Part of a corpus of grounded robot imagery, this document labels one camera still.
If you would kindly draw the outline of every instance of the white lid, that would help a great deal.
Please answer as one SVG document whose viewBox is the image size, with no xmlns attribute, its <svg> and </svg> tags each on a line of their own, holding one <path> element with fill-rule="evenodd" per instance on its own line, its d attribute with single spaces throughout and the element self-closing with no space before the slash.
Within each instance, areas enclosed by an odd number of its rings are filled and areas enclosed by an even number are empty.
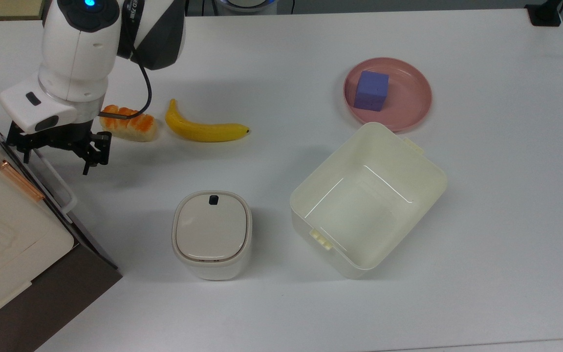
<svg viewBox="0 0 563 352">
<path fill-rule="evenodd" d="M 228 192 L 198 192 L 183 200 L 176 214 L 175 244 L 186 259 L 224 261 L 243 248 L 247 229 L 238 199 Z"/>
</svg>

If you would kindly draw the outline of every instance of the black cable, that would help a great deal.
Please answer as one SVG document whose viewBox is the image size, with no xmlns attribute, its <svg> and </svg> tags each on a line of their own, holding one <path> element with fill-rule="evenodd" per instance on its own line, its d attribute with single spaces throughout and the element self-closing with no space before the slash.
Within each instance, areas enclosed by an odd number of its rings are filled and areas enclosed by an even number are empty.
<svg viewBox="0 0 563 352">
<path fill-rule="evenodd" d="M 217 0 L 212 1 L 212 9 L 214 10 L 214 16 L 218 16 L 218 7 L 217 7 Z"/>
<path fill-rule="evenodd" d="M 138 51 L 136 47 L 134 47 L 134 40 L 131 38 L 129 24 L 125 24 L 125 35 L 127 35 L 128 43 L 130 44 L 131 53 L 136 59 L 136 63 L 138 63 L 138 67 L 140 67 L 140 71 L 143 73 L 143 77 L 145 78 L 145 84 L 147 84 L 147 103 L 141 110 L 139 110 L 135 114 L 119 114 L 119 113 L 105 113 L 100 111 L 98 113 L 99 116 L 102 117 L 111 117 L 111 118 L 118 118 L 119 120 L 129 120 L 138 116 L 141 116 L 145 110 L 149 107 L 152 103 L 152 83 L 149 81 L 149 76 L 147 76 L 147 71 L 145 71 L 145 67 L 143 66 L 143 61 L 140 60 L 140 56 L 138 55 Z"/>
</svg>

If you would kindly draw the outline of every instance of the gray floor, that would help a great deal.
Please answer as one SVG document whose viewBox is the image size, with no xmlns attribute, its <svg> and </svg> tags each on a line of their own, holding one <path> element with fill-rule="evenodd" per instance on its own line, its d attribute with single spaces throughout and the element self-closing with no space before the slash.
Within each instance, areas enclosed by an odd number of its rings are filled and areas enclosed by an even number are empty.
<svg viewBox="0 0 563 352">
<path fill-rule="evenodd" d="M 424 11 L 454 9 L 510 9 L 544 0 L 295 0 L 295 14 L 359 13 L 381 11 Z M 280 0 L 279 14 L 290 14 L 292 0 Z M 189 16 L 201 15 L 201 0 L 191 0 Z M 206 0 L 205 15 L 212 16 L 212 3 Z"/>
</svg>

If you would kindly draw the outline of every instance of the pink plate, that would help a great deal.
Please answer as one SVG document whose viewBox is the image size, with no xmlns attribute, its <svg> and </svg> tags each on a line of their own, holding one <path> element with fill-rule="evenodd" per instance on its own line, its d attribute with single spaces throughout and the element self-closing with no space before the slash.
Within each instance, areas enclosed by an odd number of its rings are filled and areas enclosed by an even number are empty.
<svg viewBox="0 0 563 352">
<path fill-rule="evenodd" d="M 388 74 L 388 96 L 381 111 L 353 107 L 362 71 Z M 379 122 L 393 132 L 411 129 L 422 122 L 432 104 L 432 89 L 418 69 L 393 58 L 373 58 L 361 62 L 346 76 L 345 101 L 362 123 Z"/>
</svg>

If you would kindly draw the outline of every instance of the copper handle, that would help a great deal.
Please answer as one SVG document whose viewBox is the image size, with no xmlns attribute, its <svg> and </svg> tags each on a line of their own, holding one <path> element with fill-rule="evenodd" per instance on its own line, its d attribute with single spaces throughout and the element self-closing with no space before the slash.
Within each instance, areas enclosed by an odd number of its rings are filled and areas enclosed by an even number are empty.
<svg viewBox="0 0 563 352">
<path fill-rule="evenodd" d="M 19 172 L 15 170 L 14 167 L 12 167 L 12 165 L 10 165 L 10 163 L 6 160 L 0 163 L 0 171 L 4 176 L 9 178 L 10 181 L 17 185 L 23 193 L 32 198 L 34 202 L 38 202 L 39 200 L 45 198 L 42 192 L 36 189 L 32 183 L 29 183 L 29 181 L 24 178 L 22 174 L 19 174 Z"/>
</svg>

